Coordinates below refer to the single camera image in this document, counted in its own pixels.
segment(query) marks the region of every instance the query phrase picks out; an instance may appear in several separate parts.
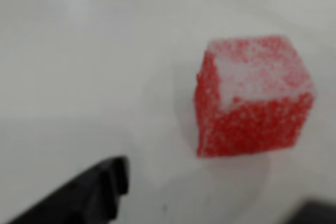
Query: red candy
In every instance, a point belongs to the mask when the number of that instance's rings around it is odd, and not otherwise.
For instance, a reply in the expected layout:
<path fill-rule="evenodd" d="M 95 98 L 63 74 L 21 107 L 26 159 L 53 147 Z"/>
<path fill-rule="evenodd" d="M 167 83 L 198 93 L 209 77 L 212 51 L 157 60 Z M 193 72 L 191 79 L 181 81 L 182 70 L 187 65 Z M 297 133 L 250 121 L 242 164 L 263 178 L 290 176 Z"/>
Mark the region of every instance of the red candy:
<path fill-rule="evenodd" d="M 293 146 L 315 93 L 286 37 L 210 42 L 194 97 L 197 155 L 233 156 Z"/>

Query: sugar-coated gummy candy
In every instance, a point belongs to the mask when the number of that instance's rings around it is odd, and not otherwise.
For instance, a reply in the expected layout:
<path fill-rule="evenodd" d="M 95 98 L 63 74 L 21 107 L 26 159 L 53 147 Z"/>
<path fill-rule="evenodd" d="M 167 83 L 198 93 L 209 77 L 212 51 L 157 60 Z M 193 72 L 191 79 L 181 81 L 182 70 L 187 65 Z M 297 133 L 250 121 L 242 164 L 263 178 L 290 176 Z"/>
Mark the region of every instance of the sugar-coated gummy candy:
<path fill-rule="evenodd" d="M 293 146 L 316 90 L 287 37 L 211 41 L 197 74 L 199 157 Z"/>

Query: candy top surface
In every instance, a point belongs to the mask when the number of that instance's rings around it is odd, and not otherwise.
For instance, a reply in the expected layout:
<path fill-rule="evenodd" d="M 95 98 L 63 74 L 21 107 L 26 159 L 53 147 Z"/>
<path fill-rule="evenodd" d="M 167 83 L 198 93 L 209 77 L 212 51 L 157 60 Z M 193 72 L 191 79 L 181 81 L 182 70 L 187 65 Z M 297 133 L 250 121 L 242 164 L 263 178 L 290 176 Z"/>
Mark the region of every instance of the candy top surface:
<path fill-rule="evenodd" d="M 315 94 L 313 82 L 284 36 L 219 39 L 208 44 L 220 79 L 221 107 L 234 101 L 265 101 Z"/>

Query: dark corner object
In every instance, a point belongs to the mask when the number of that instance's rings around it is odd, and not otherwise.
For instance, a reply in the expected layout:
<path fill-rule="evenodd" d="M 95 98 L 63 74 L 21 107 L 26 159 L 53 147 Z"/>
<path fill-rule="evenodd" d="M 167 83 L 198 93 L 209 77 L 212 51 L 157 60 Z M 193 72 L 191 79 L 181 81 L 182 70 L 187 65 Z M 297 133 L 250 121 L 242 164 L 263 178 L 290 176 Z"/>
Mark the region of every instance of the dark corner object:
<path fill-rule="evenodd" d="M 129 162 L 115 157 L 80 174 L 8 224 L 107 224 L 129 190 Z"/>
<path fill-rule="evenodd" d="M 336 206 L 320 201 L 308 201 L 287 224 L 335 224 Z"/>

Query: white surface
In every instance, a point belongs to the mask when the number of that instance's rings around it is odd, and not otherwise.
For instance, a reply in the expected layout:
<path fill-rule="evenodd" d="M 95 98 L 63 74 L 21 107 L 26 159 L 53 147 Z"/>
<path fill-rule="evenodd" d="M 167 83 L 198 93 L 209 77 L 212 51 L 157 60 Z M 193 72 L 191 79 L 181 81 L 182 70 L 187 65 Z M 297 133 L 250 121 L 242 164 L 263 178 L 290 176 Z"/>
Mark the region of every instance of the white surface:
<path fill-rule="evenodd" d="M 336 1 L 0 0 L 0 222 L 127 154 L 116 223 L 279 223 L 336 199 Z M 319 92 L 297 147 L 199 160 L 192 95 L 206 43 L 286 34 Z"/>

